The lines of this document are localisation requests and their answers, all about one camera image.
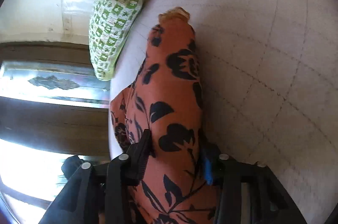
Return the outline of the orange black floral blouse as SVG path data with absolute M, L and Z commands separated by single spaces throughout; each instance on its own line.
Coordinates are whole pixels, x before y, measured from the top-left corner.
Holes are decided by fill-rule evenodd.
M 128 189 L 134 213 L 147 223 L 212 223 L 217 190 L 202 176 L 202 87 L 189 13 L 176 7 L 150 31 L 134 82 L 110 102 L 123 150 L 152 133 L 155 156 Z

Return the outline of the green white patterned pillow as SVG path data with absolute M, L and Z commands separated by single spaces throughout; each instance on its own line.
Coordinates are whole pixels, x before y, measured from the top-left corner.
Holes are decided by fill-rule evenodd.
M 109 81 L 129 30 L 145 0 L 94 0 L 89 20 L 89 53 L 96 77 Z

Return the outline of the pink quilted bed cover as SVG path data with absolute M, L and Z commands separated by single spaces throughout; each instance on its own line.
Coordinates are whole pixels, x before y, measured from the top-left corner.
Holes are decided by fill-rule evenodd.
M 150 0 L 112 97 L 135 79 L 158 15 L 176 6 L 196 32 L 208 138 L 266 163 L 305 220 L 324 223 L 337 204 L 337 0 Z

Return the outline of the stained glass wooden door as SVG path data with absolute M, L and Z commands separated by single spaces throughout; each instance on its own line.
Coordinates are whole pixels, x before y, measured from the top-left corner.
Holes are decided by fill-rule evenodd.
M 37 150 L 109 159 L 110 84 L 87 45 L 1 44 L 1 139 Z

